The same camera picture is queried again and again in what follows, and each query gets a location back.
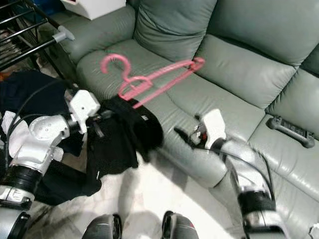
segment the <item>tile floor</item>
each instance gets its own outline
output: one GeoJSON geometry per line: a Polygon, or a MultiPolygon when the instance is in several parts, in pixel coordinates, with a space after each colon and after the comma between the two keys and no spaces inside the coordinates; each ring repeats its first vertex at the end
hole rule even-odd
{"type": "Polygon", "coordinates": [[[191,219],[200,239],[228,239],[231,227],[224,208],[211,194],[168,160],[154,154],[151,163],[139,157],[138,169],[102,178],[102,189],[57,207],[40,203],[33,218],[44,215],[28,231],[27,239],[80,239],[87,225],[102,214],[120,214],[123,239],[159,239],[166,210],[191,219]]]}

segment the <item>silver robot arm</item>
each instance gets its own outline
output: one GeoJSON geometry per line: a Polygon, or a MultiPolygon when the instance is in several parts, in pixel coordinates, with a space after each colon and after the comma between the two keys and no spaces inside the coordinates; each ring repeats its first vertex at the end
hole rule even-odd
{"type": "Polygon", "coordinates": [[[71,131],[86,132],[85,122],[99,110],[93,94],[79,90],[71,100],[70,118],[39,117],[29,126],[29,136],[11,161],[0,182],[0,239],[19,239],[26,232],[37,184],[52,160],[61,161],[63,150],[57,145],[71,131]]]}
{"type": "Polygon", "coordinates": [[[285,223],[276,211],[265,158],[247,143],[234,139],[223,143],[219,155],[231,172],[246,237],[289,239],[285,223]]]}
{"type": "Polygon", "coordinates": [[[174,130],[192,148],[217,153],[231,172],[248,239],[290,239],[286,226],[276,211],[272,179],[268,162],[246,142],[226,140],[225,123],[218,109],[200,120],[188,135],[180,128],[174,130]]]}

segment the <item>black remote control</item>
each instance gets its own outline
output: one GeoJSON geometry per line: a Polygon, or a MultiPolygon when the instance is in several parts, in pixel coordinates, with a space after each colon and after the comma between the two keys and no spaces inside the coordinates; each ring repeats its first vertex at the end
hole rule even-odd
{"type": "Polygon", "coordinates": [[[305,148],[312,148],[315,145],[314,134],[306,131],[288,121],[284,120],[281,116],[269,119],[267,125],[271,129],[276,129],[291,138],[300,142],[305,148]]]}

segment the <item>black cable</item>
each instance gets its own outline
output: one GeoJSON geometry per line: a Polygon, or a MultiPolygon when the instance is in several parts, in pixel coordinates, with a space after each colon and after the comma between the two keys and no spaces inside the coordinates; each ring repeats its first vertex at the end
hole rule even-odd
{"type": "Polygon", "coordinates": [[[263,160],[264,160],[265,163],[266,163],[267,171],[268,171],[268,175],[269,175],[269,180],[267,179],[267,177],[265,176],[265,174],[264,174],[262,171],[260,171],[255,165],[253,165],[253,164],[251,164],[251,163],[245,161],[244,159],[242,159],[242,158],[240,158],[240,157],[238,157],[238,156],[236,156],[236,155],[233,155],[233,154],[231,154],[231,153],[226,153],[226,152],[224,152],[224,151],[218,151],[218,153],[222,153],[222,154],[231,156],[231,157],[235,158],[236,160],[242,161],[242,162],[248,164],[249,166],[251,166],[251,167],[252,167],[253,169],[255,169],[257,172],[259,172],[260,175],[261,175],[261,176],[263,177],[263,179],[265,180],[265,182],[266,182],[266,184],[267,184],[267,186],[268,186],[268,188],[269,188],[272,201],[275,202],[275,193],[274,193],[274,189],[273,189],[273,182],[272,182],[272,178],[271,178],[271,173],[270,173],[270,170],[269,170],[268,162],[267,162],[267,160],[265,159],[265,157],[264,157],[262,154],[260,154],[259,152],[257,152],[257,153],[263,158],[263,160]]]}
{"type": "Polygon", "coordinates": [[[54,85],[54,84],[57,84],[57,83],[60,83],[61,80],[60,79],[56,79],[55,81],[52,81],[48,84],[46,84],[45,86],[39,88],[38,90],[34,91],[25,101],[24,103],[21,105],[21,107],[19,108],[19,110],[17,111],[17,113],[15,114],[13,120],[11,121],[10,123],[10,126],[9,126],[9,129],[8,129],[8,133],[7,133],[7,138],[6,138],[6,142],[5,142],[5,147],[4,147],[4,160],[5,160],[5,169],[7,170],[8,169],[8,162],[9,162],[9,146],[8,146],[8,142],[9,142],[9,137],[10,137],[10,134],[12,132],[12,127],[14,125],[14,122],[16,121],[16,119],[19,117],[19,114],[21,113],[21,111],[23,110],[23,108],[26,106],[26,104],[36,95],[38,94],[39,92],[43,91],[44,89],[54,85]]]}
{"type": "MultiPolygon", "coordinates": [[[[7,152],[9,152],[9,138],[10,138],[12,132],[14,131],[14,129],[18,126],[18,124],[20,124],[24,119],[27,119],[27,118],[30,118],[30,117],[40,117],[40,116],[46,116],[46,115],[43,115],[43,114],[26,115],[26,116],[22,117],[21,119],[19,119],[14,124],[14,126],[12,127],[12,129],[10,131],[8,129],[8,133],[7,133],[7,136],[6,136],[6,143],[5,143],[5,152],[6,152],[6,150],[7,150],[7,152]]],[[[8,168],[8,161],[5,161],[5,169],[7,170],[7,168],[8,168]]]]}

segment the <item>sofa backrest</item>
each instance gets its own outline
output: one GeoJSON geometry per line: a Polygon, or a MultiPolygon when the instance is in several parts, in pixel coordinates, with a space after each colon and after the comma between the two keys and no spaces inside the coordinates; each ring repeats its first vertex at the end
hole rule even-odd
{"type": "Polygon", "coordinates": [[[315,133],[319,140],[319,45],[267,111],[315,133]]]}
{"type": "Polygon", "coordinates": [[[266,109],[319,43],[318,0],[219,0],[199,75],[266,109]]]}
{"type": "Polygon", "coordinates": [[[171,61],[192,59],[216,0],[141,0],[134,38],[171,61]]]}

